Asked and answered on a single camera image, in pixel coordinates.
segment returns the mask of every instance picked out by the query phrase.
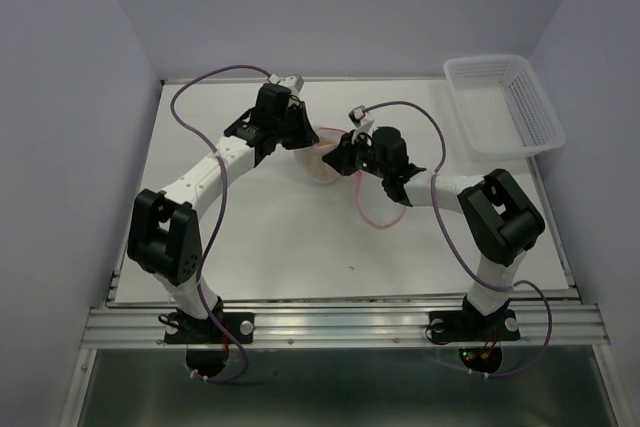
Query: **white plastic basket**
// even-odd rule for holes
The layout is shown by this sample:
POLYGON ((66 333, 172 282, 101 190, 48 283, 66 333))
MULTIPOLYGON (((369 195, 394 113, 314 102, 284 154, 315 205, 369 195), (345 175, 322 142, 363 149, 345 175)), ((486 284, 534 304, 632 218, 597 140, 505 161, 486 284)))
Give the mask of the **white plastic basket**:
POLYGON ((564 145, 562 126, 526 59, 451 59, 444 72, 474 159, 532 157, 564 145))

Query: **metal frame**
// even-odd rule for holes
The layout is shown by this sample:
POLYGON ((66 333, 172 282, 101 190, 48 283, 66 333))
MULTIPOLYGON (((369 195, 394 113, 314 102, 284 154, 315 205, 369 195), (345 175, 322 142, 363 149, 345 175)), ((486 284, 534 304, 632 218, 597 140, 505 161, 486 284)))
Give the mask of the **metal frame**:
MULTIPOLYGON (((249 349, 436 348, 425 337, 429 319, 436 318, 438 311, 459 309, 460 305, 460 300, 229 302, 225 310, 255 313, 254 341, 247 346, 249 349)), ((551 305, 553 345, 609 342, 597 307, 578 301, 552 301, 551 305)), ((510 307, 516 312, 523 336, 513 345, 541 345, 547 332, 542 303, 515 300, 510 307)), ((184 349, 162 341, 164 327, 157 316, 168 309, 94 309, 89 313, 82 347, 184 349)))
POLYGON ((593 352, 618 426, 637 427, 638 423, 631 409, 622 376, 616 367, 611 346, 594 345, 593 352))
POLYGON ((527 159, 527 164, 529 166, 531 176, 533 177, 533 183, 536 187, 538 197, 540 198, 540 203, 542 204, 542 210, 544 210, 549 231, 551 232, 551 238, 553 239, 553 243, 555 244, 556 250, 558 251, 558 257, 560 257, 560 265, 562 266, 562 270, 564 270, 567 284, 569 284, 570 289, 575 291, 576 297, 579 297, 576 282, 573 278, 571 267, 569 266, 569 259, 567 259, 567 255, 564 251, 564 245, 562 244, 562 239, 560 238, 560 231, 558 230, 556 219, 553 216, 553 210, 551 209, 551 203, 549 202, 549 197, 547 196, 547 190, 545 189, 544 182, 542 181, 542 175, 540 174, 538 163, 536 162, 535 158, 530 157, 527 159))
POLYGON ((76 360, 76 366, 73 369, 71 377, 71 385, 67 392, 67 398, 62 410, 62 418, 60 419, 60 427, 70 427, 78 425, 80 415, 82 415, 82 406, 89 389, 91 373, 95 364, 97 351, 95 349, 81 348, 76 360))

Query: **black bracket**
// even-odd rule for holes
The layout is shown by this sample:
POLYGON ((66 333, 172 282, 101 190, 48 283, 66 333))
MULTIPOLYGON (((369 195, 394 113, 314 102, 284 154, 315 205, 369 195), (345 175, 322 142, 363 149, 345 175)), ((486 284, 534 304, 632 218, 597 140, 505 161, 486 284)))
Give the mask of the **black bracket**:
POLYGON ((163 192, 144 189, 133 203, 127 255, 150 274, 180 285, 194 275, 202 258, 198 214, 163 192), (163 223, 169 221, 169 229, 163 223))
POLYGON ((484 342, 497 333, 500 342, 520 340, 516 314, 509 302, 490 315, 483 316, 465 297, 462 310, 434 312, 429 316, 427 338, 434 344, 450 342, 484 342))
POLYGON ((382 179, 382 188, 394 202, 410 206, 404 190, 411 177, 424 171, 409 162, 407 144, 394 127, 380 127, 373 134, 361 133, 352 142, 353 131, 342 136, 338 147, 322 160, 342 176, 362 170, 382 179))
POLYGON ((496 169, 464 189, 458 200, 482 255, 508 267, 523 250, 533 248, 544 232, 544 219, 513 176, 496 169), (499 213, 496 207, 504 207, 499 213))
POLYGON ((285 150, 295 150, 319 142, 304 102, 292 96, 290 89, 269 83, 260 88, 255 107, 227 127, 224 135, 238 137, 253 147, 256 166, 273 153, 278 144, 285 150))
MULTIPOLYGON (((224 326, 225 329, 233 335, 241 344, 253 343, 253 325, 255 315, 253 312, 224 312, 216 306, 214 314, 224 326), (250 330, 243 330, 241 325, 246 322, 251 324, 250 330)), ((185 314, 181 310, 172 312, 166 316, 162 322, 167 326, 164 334, 165 344, 207 344, 207 345, 224 345, 228 343, 228 339, 220 332, 220 329, 211 321, 211 319, 194 319, 190 315, 185 314)))

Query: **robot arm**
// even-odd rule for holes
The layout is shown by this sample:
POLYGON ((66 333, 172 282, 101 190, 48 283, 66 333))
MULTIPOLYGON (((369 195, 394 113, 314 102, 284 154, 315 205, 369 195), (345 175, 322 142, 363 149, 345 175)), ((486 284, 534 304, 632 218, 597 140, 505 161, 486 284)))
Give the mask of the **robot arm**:
MULTIPOLYGON (((225 129, 217 156, 225 164, 228 185, 260 164, 278 144, 291 150, 318 142, 298 97, 301 87, 300 76, 270 77, 255 107, 225 129)), ((195 273, 202 261, 198 221, 221 193, 220 164, 211 153, 160 191, 143 190, 134 202, 127 255, 195 319, 208 317, 196 289, 195 273)), ((200 283, 208 305, 221 310, 219 297, 204 279, 200 283)))
MULTIPOLYGON (((368 135, 371 122, 364 128, 363 122, 354 122, 357 128, 342 136, 338 147, 323 156, 324 162, 341 175, 364 170, 381 178, 382 187, 395 202, 433 206, 434 174, 409 162, 400 132, 380 127, 368 135)), ((497 287, 488 289, 474 282, 463 303, 463 314, 469 319, 463 323, 471 326, 467 330, 478 330, 469 336, 482 336, 486 331, 493 332, 510 315, 508 288, 526 252, 544 231, 544 220, 505 170, 496 169, 483 177, 438 175, 435 182, 438 207, 460 213, 467 220, 481 253, 477 277, 497 287)))

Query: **gray wall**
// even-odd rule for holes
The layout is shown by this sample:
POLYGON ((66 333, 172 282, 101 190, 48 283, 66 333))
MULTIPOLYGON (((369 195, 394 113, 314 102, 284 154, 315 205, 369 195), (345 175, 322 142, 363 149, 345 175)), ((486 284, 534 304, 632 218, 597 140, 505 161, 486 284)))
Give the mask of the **gray wall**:
POLYGON ((120 0, 162 78, 237 62, 306 75, 442 74, 529 54, 561 0, 120 0))
POLYGON ((0 0, 0 425, 56 425, 159 84, 117 0, 0 0))
POLYGON ((540 159, 585 298, 598 302, 640 418, 640 10, 638 0, 564 0, 531 61, 567 146, 540 159))

